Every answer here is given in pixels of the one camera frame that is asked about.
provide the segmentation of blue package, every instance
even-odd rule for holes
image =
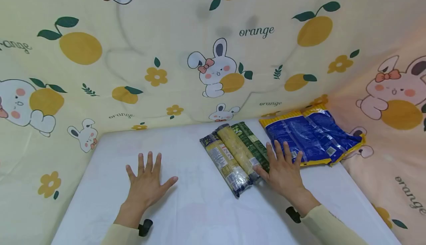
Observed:
[[[260,119],[259,122],[272,142],[274,140],[280,142],[282,150],[284,150],[283,142],[288,143],[293,162],[300,150],[303,152],[302,166],[331,162],[330,156],[314,134],[314,127],[300,111],[293,111],[276,118]]]
[[[332,163],[339,162],[364,143],[362,137],[351,136],[336,125],[333,116],[323,104],[315,105],[303,112],[303,116],[314,128],[315,136],[330,155]]]

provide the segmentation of right hand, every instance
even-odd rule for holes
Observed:
[[[260,175],[274,191],[285,197],[302,217],[308,214],[311,209],[319,206],[320,203],[314,198],[310,191],[303,186],[300,176],[300,163],[302,161],[302,152],[299,151],[297,157],[292,163],[291,152],[287,142],[284,142],[284,154],[280,143],[274,141],[275,158],[271,144],[266,144],[267,156],[269,159],[269,174],[260,166],[254,166],[253,169]]]

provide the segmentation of pasta package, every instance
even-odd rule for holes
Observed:
[[[333,116],[323,104],[306,110],[303,116],[314,127],[319,143],[330,155],[330,165],[358,150],[365,142],[364,137],[351,136],[336,125]]]
[[[233,158],[216,133],[213,132],[205,136],[200,139],[200,142],[225,179],[232,193],[236,198],[239,198],[240,194],[252,185],[247,173],[238,165],[235,158]]]
[[[244,145],[241,139],[230,128],[229,124],[223,124],[215,132],[230,150],[235,160],[247,173],[250,180],[255,183],[260,176],[253,170],[253,166],[259,164],[259,161],[252,155],[249,149]]]
[[[280,142],[283,151],[284,141],[288,143],[293,162],[299,151],[303,152],[301,166],[331,162],[330,156],[314,133],[314,127],[309,124],[300,111],[292,111],[275,118],[260,119],[259,122],[272,143],[274,140]]]
[[[246,145],[252,155],[259,161],[262,168],[269,173],[269,162],[267,160],[266,147],[259,141],[244,122],[231,126],[232,130]]]

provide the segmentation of beige sleeve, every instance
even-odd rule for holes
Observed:
[[[138,237],[138,229],[112,224],[109,227],[101,245],[136,245],[140,244]]]
[[[353,230],[320,205],[308,212],[302,222],[324,245],[367,245]]]

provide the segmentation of white tablecloth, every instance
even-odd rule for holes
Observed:
[[[142,243],[165,245],[318,244],[285,210],[290,204],[265,183],[236,199],[199,139],[224,122],[113,132],[99,141],[52,242],[99,244],[129,191],[126,164],[137,171],[138,153],[162,153],[161,181],[179,181],[143,219],[154,225]],[[264,144],[256,119],[246,124]],[[303,183],[368,244],[400,244],[341,164],[302,168]]]

